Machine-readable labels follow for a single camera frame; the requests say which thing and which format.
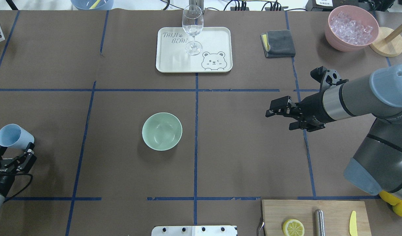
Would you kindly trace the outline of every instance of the lemon half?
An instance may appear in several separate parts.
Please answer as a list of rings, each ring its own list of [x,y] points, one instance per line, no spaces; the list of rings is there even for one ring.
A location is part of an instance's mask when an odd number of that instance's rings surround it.
[[[285,236],[303,236],[305,234],[305,227],[296,219],[289,219],[282,225],[282,231]]]

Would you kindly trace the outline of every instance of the gray towel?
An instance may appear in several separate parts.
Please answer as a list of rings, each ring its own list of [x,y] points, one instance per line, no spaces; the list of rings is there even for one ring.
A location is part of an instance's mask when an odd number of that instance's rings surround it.
[[[264,35],[270,48],[267,50]],[[296,55],[290,30],[272,30],[261,34],[261,42],[266,58],[285,58]]]

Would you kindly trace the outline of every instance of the pink bowl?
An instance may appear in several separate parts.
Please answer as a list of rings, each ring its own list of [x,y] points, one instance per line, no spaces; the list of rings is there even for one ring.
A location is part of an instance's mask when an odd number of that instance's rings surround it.
[[[331,18],[338,15],[338,13],[341,11],[350,15],[352,19],[354,19],[356,21],[361,21],[361,24],[363,24],[364,26],[373,27],[373,30],[370,33],[372,35],[372,40],[370,40],[370,42],[368,44],[352,45],[352,44],[342,41],[342,39],[340,39],[338,36],[335,35],[335,33],[330,28],[330,21],[331,21]],[[379,34],[379,24],[377,23],[377,21],[373,17],[373,15],[371,15],[365,9],[361,9],[359,7],[350,6],[350,5],[339,6],[335,9],[333,9],[332,12],[330,13],[330,16],[328,17],[327,25],[325,27],[325,37],[327,38],[328,43],[330,43],[330,45],[333,46],[333,48],[335,48],[341,52],[352,52],[352,51],[357,51],[359,49],[365,48],[376,40],[378,34]]]

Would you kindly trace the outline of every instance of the gray robot arm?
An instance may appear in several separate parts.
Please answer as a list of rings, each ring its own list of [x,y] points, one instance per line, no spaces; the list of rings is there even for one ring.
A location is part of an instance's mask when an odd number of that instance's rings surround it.
[[[369,194],[385,190],[402,199],[402,64],[379,69],[353,81],[335,70],[311,72],[320,92],[293,103],[289,96],[271,101],[266,116],[297,120],[289,129],[309,132],[328,122],[373,114],[373,126],[344,171],[345,178]]]

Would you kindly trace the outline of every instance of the bear drawing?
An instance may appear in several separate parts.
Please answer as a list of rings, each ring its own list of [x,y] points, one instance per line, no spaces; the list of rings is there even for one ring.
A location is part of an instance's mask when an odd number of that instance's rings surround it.
[[[205,70],[225,70],[227,63],[224,52],[218,52],[217,54],[203,52],[202,56],[204,60],[201,65]]]

